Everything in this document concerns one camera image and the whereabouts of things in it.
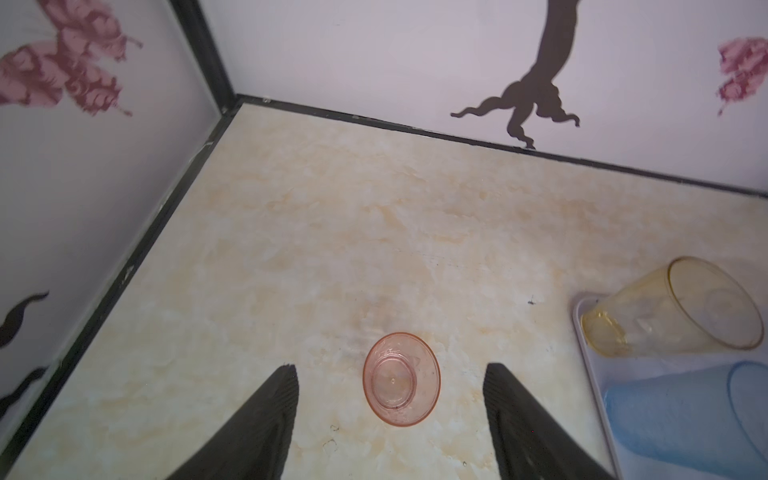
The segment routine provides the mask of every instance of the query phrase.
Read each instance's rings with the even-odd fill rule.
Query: floor
[[[765,200],[245,105],[9,478],[164,478],[287,362],[284,478],[498,478],[488,362],[611,470],[571,300],[686,254],[765,309],[766,238]],[[362,392],[395,331],[442,371],[408,428]]]

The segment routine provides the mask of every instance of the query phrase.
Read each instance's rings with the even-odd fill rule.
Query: blue plastic cup
[[[614,437],[638,455],[728,478],[768,478],[768,366],[754,362],[612,386]]]

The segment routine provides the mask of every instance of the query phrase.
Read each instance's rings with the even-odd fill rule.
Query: black baseboard
[[[109,316],[110,312],[114,308],[115,304],[120,299],[120,296],[125,291],[126,287],[133,278],[136,270],[138,270],[144,258],[149,253],[149,250],[154,245],[154,242],[160,236],[160,233],[165,228],[166,223],[174,214],[176,208],[179,206],[181,199],[189,190],[192,183],[197,178],[203,165],[208,160],[210,153],[216,147],[216,144],[221,139],[221,136],[232,123],[234,115],[237,113],[241,103],[238,102],[233,108],[228,111],[228,115],[222,117],[219,123],[216,125],[210,136],[206,140],[203,148],[195,155],[191,161],[187,171],[184,173],[179,183],[170,193],[170,196],[166,200],[165,204],[160,210],[160,213],[154,218],[147,231],[139,240],[136,249],[128,257],[127,262],[123,265],[120,273],[116,277],[115,281],[107,290],[107,293],[101,299],[101,302],[96,307],[91,317],[86,321],[85,326],[78,334],[77,339],[72,344],[71,348],[67,351],[63,360],[58,366],[51,366],[49,368],[55,368],[55,372],[48,383],[43,388],[40,396],[35,400],[35,403],[29,409],[26,417],[22,420],[21,425],[16,430],[15,434],[11,437],[10,442],[0,454],[0,478],[5,478],[11,470],[13,463],[21,454],[24,447],[29,442],[32,434],[35,433],[40,421],[45,417],[48,409],[51,408],[56,396],[58,396],[61,388],[69,379],[69,376],[74,371],[80,359],[85,354],[85,350],[91,345],[91,342],[96,337],[99,329],[104,325],[104,321]]]
[[[621,165],[606,164],[586,158],[566,157],[564,155],[548,154],[538,150],[529,150],[527,148],[512,147],[511,145],[494,144],[489,141],[473,140],[471,138],[455,137],[453,135],[439,134],[434,131],[422,130],[420,128],[409,127],[408,125],[393,124],[392,122],[377,120],[375,118],[361,117],[354,114],[345,114],[340,111],[325,110],[322,108],[307,107],[306,105],[292,104],[285,101],[271,100],[269,98],[253,97],[250,95],[238,94],[240,102],[247,104],[260,105],[262,107],[276,108],[277,110],[292,111],[297,114],[312,115],[313,117],[329,118],[331,120],[345,121],[352,124],[366,125],[368,127],[383,128],[385,130],[401,131],[408,134],[422,135],[423,137],[439,138],[440,140],[454,141],[460,144],[475,145],[477,147],[493,148],[513,152],[516,154],[531,155],[532,157],[546,158],[548,160],[561,161],[568,164],[584,165],[585,167],[600,168],[602,170],[611,170],[621,172],[622,174],[639,175],[641,177],[653,178],[674,182],[675,184],[694,185],[695,187],[711,188],[734,194],[749,195],[751,197],[768,198],[768,191],[755,190],[752,188],[736,187],[733,185],[718,184],[693,178],[676,177],[674,175],[659,174],[657,172],[641,170],[640,168],[622,167]]]
[[[234,108],[237,97],[221,61],[214,37],[197,0],[169,0],[192,53],[222,115]]]

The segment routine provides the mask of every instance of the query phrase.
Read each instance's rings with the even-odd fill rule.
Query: pink butterfly decal
[[[54,107],[66,91],[82,111],[96,115],[118,105],[122,87],[93,61],[124,61],[128,42],[111,8],[99,0],[38,0],[58,31],[56,39],[21,46],[0,58],[0,105]]]
[[[768,74],[768,39],[760,37],[735,38],[723,43],[720,51],[720,71],[730,79],[720,86],[717,95],[723,109],[731,102],[745,100],[757,93]]]

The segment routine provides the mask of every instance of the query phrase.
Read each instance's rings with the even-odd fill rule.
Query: tray
[[[616,478],[619,480],[723,480],[725,477],[711,473],[700,472],[692,468],[681,467],[671,463],[660,462],[646,458],[627,450],[611,433],[611,427],[605,413],[603,396],[605,391],[617,383],[647,379],[668,373],[682,373],[692,370],[706,369],[711,366],[733,364],[740,360],[752,360],[768,365],[768,343],[751,352],[711,353],[706,355],[675,355],[654,358],[614,359],[601,356],[595,352],[584,339],[581,331],[582,313],[605,298],[606,295],[585,293],[578,296],[573,303],[574,328],[581,346],[581,354],[587,366],[589,380],[592,384],[595,402],[598,404],[603,430],[611,451]]]

